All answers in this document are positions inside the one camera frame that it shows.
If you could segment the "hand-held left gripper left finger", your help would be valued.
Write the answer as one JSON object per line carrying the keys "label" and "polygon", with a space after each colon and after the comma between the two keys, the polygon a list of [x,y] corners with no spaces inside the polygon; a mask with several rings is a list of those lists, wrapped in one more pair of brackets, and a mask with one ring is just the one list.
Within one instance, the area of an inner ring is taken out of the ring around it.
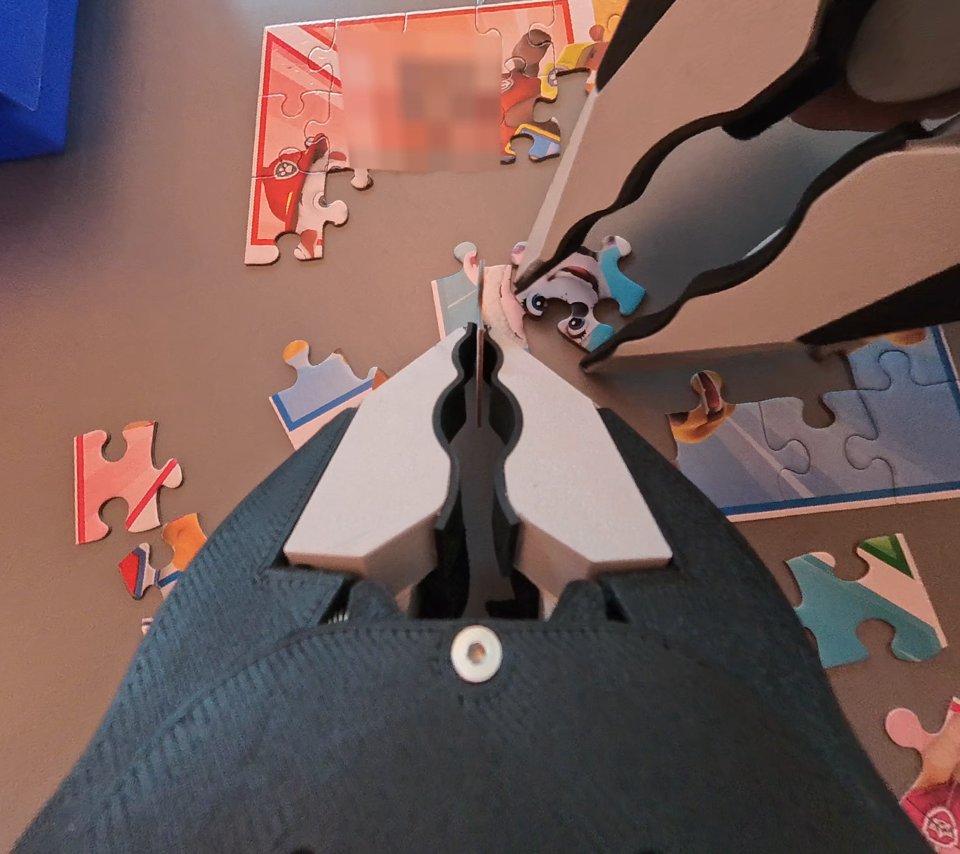
{"label": "hand-held left gripper left finger", "polygon": [[423,617],[465,611],[460,468],[477,327],[457,329],[357,409],[284,546],[290,563],[411,588]]}

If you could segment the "orange tail blue border puzzle piece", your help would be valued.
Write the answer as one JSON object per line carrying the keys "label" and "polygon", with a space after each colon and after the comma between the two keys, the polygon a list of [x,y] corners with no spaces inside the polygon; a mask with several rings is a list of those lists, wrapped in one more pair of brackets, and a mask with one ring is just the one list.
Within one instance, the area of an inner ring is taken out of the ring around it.
{"label": "orange tail blue border puzzle piece", "polygon": [[854,384],[861,390],[947,385],[958,400],[958,372],[941,325],[927,328],[923,338],[913,344],[881,338],[852,351],[846,359]]}

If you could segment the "grey desk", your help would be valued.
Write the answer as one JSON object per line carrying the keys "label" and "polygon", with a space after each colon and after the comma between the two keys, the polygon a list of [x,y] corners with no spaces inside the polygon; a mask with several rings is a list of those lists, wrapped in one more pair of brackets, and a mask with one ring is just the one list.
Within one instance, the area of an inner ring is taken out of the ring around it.
{"label": "grey desk", "polygon": [[158,533],[74,540],[73,438],[157,423],[164,519],[208,534],[291,453],[282,348],[395,373],[437,342],[430,283],[472,241],[527,236],[558,162],[330,176],[349,218],[321,261],[244,264],[264,27],[470,0],[80,0],[67,149],[2,165],[2,852],[88,745],[160,595],[116,569]]}

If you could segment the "pink dog puzzle piece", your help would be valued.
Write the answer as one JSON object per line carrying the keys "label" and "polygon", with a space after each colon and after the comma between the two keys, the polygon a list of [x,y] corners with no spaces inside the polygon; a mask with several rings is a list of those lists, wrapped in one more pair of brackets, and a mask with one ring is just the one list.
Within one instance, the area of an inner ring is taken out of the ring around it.
{"label": "pink dog puzzle piece", "polygon": [[895,744],[921,758],[918,778],[901,807],[935,852],[958,853],[959,699],[951,699],[936,733],[925,731],[916,714],[902,707],[887,715],[885,729]]}

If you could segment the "teal green corner puzzle piece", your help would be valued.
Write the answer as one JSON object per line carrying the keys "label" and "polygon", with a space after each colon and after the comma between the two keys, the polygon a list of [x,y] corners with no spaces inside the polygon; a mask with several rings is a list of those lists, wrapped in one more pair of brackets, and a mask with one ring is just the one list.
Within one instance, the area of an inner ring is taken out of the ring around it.
{"label": "teal green corner puzzle piece", "polygon": [[882,620],[894,629],[891,650],[905,661],[924,661],[947,646],[947,639],[902,534],[862,541],[856,553],[869,567],[857,581],[838,578],[834,557],[808,553],[788,560],[801,593],[795,612],[813,632],[823,668],[856,663],[869,656],[858,626]]}

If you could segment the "red border dog puzzle section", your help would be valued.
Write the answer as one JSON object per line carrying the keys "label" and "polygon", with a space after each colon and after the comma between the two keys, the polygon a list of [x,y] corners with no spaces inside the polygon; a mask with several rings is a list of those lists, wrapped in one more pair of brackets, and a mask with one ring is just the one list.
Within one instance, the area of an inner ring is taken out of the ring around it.
{"label": "red border dog puzzle section", "polygon": [[253,149],[245,262],[270,264],[280,256],[278,238],[294,234],[301,261],[322,257],[327,224],[348,215],[342,201],[327,203],[327,175],[353,171],[351,184],[370,187],[347,147],[347,122],[339,63],[342,29],[444,34],[481,33],[502,48],[502,165],[526,148],[534,161],[559,155],[555,118],[534,120],[538,101],[557,97],[556,56],[574,40],[569,0],[536,0],[483,8],[446,8],[350,19],[288,23],[265,29],[260,60],[257,128]]}

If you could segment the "yellow border puzzle section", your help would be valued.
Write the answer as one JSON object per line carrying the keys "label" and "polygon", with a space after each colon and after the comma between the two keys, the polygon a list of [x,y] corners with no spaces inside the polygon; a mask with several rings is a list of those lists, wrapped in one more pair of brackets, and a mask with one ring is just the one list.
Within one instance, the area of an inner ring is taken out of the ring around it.
{"label": "yellow border puzzle section", "polygon": [[629,0],[591,0],[589,37],[607,43],[613,37]]}

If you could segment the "white orange puzzle piece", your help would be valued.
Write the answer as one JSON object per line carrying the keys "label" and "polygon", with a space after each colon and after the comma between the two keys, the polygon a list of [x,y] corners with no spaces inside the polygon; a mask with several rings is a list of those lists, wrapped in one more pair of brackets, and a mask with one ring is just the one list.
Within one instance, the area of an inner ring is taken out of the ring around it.
{"label": "white orange puzzle piece", "polygon": [[117,565],[127,592],[137,600],[150,587],[157,587],[164,597],[168,596],[207,541],[196,512],[169,521],[164,526],[162,538],[173,550],[172,560],[162,568],[152,566],[148,543],[139,544]]}

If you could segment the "yellow dog face puzzle piece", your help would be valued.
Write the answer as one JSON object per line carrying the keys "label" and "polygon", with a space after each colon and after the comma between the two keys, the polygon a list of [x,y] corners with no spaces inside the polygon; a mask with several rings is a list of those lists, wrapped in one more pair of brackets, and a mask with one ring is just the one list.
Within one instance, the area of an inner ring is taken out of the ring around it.
{"label": "yellow dog face puzzle piece", "polygon": [[589,41],[566,45],[558,60],[550,68],[547,80],[552,86],[556,86],[560,75],[587,71],[585,92],[589,94],[594,90],[597,71],[606,54],[609,41],[606,39],[606,28],[603,25],[594,24],[589,29]]}

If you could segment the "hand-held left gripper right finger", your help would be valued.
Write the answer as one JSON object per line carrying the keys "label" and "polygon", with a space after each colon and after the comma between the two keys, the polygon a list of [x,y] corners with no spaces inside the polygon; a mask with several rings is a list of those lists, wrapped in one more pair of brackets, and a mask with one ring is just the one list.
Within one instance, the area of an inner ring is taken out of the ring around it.
{"label": "hand-held left gripper right finger", "polygon": [[594,402],[522,348],[482,331],[490,425],[505,444],[494,478],[501,568],[538,593],[547,619],[565,588],[663,568],[662,531]]}

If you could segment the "pink red striped puzzle piece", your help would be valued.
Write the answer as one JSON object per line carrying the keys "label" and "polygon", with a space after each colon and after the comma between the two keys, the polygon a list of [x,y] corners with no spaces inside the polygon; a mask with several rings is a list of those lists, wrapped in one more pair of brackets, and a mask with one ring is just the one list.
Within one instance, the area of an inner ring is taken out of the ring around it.
{"label": "pink red striped puzzle piece", "polygon": [[74,438],[75,534],[78,544],[100,540],[109,533],[100,510],[114,498],[126,502],[126,529],[146,532],[161,524],[159,495],[163,487],[176,488],[184,479],[175,459],[162,467],[153,463],[154,421],[138,421],[123,429],[126,452],[118,461],[103,455],[110,435],[104,430]]}

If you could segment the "blue white red striped puzzle piece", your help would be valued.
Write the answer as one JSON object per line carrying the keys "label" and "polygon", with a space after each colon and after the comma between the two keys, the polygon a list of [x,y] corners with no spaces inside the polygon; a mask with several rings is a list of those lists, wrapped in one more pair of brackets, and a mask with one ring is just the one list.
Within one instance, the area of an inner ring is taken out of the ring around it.
{"label": "blue white red striped puzzle piece", "polygon": [[377,367],[362,378],[356,376],[340,350],[313,365],[306,341],[288,344],[283,360],[295,369],[296,379],[292,387],[271,395],[270,403],[295,450],[343,410],[358,407],[388,379]]}

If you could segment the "plain blue puzzle piece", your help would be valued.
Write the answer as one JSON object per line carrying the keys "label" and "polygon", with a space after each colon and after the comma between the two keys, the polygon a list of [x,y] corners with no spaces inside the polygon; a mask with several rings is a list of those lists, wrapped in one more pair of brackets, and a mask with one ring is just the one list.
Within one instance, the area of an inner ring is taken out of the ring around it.
{"label": "plain blue puzzle piece", "polygon": [[947,385],[896,387],[859,392],[876,437],[850,437],[846,453],[864,467],[881,459],[890,467],[896,499],[957,498],[959,490],[959,415]]}

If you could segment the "light blue sky puzzle section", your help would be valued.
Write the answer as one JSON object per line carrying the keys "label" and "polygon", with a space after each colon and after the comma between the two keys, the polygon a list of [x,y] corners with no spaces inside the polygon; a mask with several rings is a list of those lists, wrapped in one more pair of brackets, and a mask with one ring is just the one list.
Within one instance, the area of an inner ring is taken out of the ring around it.
{"label": "light blue sky puzzle section", "polygon": [[849,440],[864,440],[870,418],[858,392],[828,392],[824,428],[803,416],[796,397],[734,405],[712,370],[694,374],[697,407],[669,416],[681,472],[729,517],[835,510],[890,487],[884,461],[856,467]]}

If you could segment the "blue plastic bin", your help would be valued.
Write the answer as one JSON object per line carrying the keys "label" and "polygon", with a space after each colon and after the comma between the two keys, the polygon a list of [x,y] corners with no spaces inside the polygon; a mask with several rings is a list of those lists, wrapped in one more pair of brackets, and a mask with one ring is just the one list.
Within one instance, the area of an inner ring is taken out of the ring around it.
{"label": "blue plastic bin", "polygon": [[79,0],[1,0],[1,159],[65,147]]}

